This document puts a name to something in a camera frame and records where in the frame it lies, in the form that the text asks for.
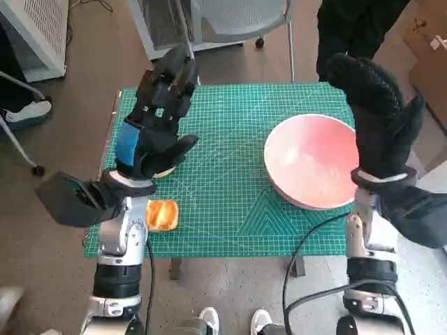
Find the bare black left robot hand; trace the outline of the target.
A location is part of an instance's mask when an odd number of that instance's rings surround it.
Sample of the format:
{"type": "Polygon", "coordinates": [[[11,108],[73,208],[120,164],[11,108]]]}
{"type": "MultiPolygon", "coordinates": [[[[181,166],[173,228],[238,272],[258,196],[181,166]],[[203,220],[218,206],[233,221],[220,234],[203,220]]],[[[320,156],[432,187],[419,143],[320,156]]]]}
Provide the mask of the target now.
{"type": "Polygon", "coordinates": [[[183,45],[170,49],[144,73],[115,145],[115,162],[122,174],[151,179],[184,161],[198,136],[180,136],[179,122],[189,111],[197,84],[198,64],[183,45]]]}

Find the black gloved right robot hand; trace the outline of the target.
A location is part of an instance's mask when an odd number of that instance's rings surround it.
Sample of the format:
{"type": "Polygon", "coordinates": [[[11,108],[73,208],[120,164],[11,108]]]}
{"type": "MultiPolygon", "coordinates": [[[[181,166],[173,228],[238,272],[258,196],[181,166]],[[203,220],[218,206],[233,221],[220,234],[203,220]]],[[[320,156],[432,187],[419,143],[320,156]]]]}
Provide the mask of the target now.
{"type": "Polygon", "coordinates": [[[344,92],[353,113],[359,168],[379,179],[402,174],[422,127],[423,97],[416,93],[405,102],[387,70],[346,54],[328,60],[325,78],[344,92]]]}

